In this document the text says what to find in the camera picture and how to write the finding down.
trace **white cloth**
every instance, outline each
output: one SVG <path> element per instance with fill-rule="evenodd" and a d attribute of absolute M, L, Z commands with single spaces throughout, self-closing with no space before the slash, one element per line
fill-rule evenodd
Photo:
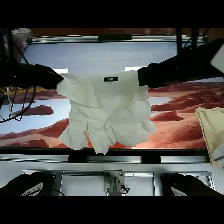
<path fill-rule="evenodd" d="M 224 166 L 224 108 L 197 108 L 195 114 L 202 128 L 211 163 Z"/>
<path fill-rule="evenodd" d="M 139 86 L 136 71 L 106 76 L 118 78 L 112 82 L 105 82 L 104 75 L 63 77 L 57 92 L 70 100 L 71 111 L 69 125 L 59 139 L 68 147 L 87 147 L 87 135 L 95 152 L 106 154 L 116 142 L 135 146 L 148 141 L 156 130 L 148 120 L 148 87 Z"/>

